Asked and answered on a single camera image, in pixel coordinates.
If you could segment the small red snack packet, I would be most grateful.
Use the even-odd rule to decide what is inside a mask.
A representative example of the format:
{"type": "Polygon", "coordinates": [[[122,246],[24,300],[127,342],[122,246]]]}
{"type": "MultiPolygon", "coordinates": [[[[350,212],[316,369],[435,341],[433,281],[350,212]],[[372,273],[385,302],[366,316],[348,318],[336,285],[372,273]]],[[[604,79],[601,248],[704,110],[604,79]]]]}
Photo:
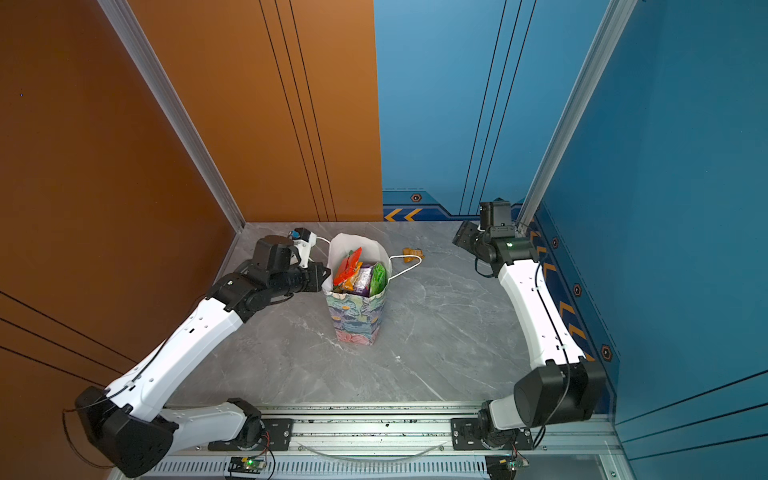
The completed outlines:
{"type": "Polygon", "coordinates": [[[339,287],[350,279],[353,279],[362,263],[360,257],[362,255],[362,249],[357,248],[354,251],[350,251],[349,254],[344,257],[336,271],[334,276],[333,285],[339,287]]]}

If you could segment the purple white snack bag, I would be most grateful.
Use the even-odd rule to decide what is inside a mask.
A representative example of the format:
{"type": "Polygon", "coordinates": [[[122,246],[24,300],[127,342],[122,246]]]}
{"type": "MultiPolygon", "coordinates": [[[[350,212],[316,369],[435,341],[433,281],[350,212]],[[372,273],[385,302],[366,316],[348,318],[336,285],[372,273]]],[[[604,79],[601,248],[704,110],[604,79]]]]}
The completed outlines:
{"type": "Polygon", "coordinates": [[[355,281],[353,284],[353,293],[359,296],[368,297],[369,296],[369,285],[371,281],[371,269],[373,266],[371,265],[363,265],[357,273],[357,276],[355,277],[355,281]]]}

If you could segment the floral white paper bag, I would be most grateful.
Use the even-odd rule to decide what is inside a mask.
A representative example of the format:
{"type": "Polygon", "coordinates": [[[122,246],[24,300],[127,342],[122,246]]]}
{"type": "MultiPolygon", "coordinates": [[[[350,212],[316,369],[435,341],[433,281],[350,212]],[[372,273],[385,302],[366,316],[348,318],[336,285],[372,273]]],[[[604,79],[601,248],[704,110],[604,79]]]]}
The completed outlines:
{"type": "Polygon", "coordinates": [[[394,280],[423,262],[406,264],[403,255],[390,255],[377,241],[360,235],[340,233],[328,241],[328,262],[331,275],[322,284],[323,292],[337,339],[358,345],[371,346],[375,343],[381,325],[382,314],[387,299],[387,293],[394,280]],[[362,249],[360,262],[372,264],[382,263],[388,272],[388,282],[385,290],[374,297],[363,297],[348,293],[341,285],[333,285],[334,276],[344,257],[350,251],[362,249]]]}

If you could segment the large green chips bag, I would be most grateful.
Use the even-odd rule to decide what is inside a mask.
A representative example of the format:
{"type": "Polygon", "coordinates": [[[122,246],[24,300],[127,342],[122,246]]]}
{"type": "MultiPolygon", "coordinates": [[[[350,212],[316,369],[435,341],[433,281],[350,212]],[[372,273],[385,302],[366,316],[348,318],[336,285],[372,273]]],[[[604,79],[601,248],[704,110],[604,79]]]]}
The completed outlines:
{"type": "Polygon", "coordinates": [[[371,269],[371,281],[369,285],[369,296],[374,297],[382,293],[388,282],[388,272],[382,263],[377,263],[371,269]]]}

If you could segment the yellow orange snack packet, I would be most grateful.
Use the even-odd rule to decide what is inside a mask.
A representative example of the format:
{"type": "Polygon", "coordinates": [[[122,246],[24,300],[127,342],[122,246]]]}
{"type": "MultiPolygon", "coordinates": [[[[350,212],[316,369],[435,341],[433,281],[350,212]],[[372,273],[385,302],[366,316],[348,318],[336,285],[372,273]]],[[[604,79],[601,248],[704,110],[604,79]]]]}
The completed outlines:
{"type": "Polygon", "coordinates": [[[373,268],[372,264],[358,262],[354,274],[342,284],[344,290],[348,293],[368,296],[373,268]]]}

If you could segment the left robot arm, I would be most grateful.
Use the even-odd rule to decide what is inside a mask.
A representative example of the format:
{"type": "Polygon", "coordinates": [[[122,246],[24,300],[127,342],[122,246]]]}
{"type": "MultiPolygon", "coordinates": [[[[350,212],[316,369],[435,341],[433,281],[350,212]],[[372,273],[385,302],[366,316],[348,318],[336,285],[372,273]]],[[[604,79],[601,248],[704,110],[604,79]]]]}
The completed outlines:
{"type": "Polygon", "coordinates": [[[265,445],[260,411],[231,398],[209,407],[172,409],[168,399],[195,368],[257,312],[302,292],[318,292],[331,271],[310,258],[317,237],[305,228],[261,238],[251,259],[218,279],[182,324],[107,387],[76,399],[88,441],[128,478],[168,454],[211,442],[252,450],[265,445]]]}

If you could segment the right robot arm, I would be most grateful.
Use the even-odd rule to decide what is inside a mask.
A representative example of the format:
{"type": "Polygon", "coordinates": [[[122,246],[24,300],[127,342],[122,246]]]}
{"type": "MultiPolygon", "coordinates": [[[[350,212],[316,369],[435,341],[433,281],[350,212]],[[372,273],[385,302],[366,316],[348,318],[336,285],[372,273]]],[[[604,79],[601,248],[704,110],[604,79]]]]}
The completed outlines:
{"type": "Polygon", "coordinates": [[[511,203],[496,199],[481,203],[479,222],[463,222],[453,239],[490,266],[490,277],[510,298],[530,360],[512,394],[484,402],[460,426],[461,448],[515,448],[519,436],[536,448],[548,426],[589,420],[603,396],[605,370],[570,335],[546,284],[544,254],[523,232],[511,203]]]}

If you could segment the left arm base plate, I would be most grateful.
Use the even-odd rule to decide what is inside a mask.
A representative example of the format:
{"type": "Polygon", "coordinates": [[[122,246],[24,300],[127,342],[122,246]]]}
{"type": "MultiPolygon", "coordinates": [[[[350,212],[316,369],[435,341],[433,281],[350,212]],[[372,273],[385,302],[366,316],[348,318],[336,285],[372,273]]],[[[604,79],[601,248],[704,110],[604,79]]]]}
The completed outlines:
{"type": "Polygon", "coordinates": [[[249,418],[234,439],[210,442],[207,448],[209,451],[283,452],[289,449],[293,427],[293,419],[249,418]]]}

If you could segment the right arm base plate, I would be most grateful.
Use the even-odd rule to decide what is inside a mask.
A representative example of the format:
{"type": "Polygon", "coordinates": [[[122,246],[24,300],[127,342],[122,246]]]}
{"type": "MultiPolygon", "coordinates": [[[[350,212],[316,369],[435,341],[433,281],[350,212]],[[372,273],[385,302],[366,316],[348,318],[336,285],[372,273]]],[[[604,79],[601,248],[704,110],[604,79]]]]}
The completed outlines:
{"type": "Polygon", "coordinates": [[[529,429],[496,430],[477,417],[450,420],[452,448],[456,451],[530,451],[534,436],[529,429]]]}

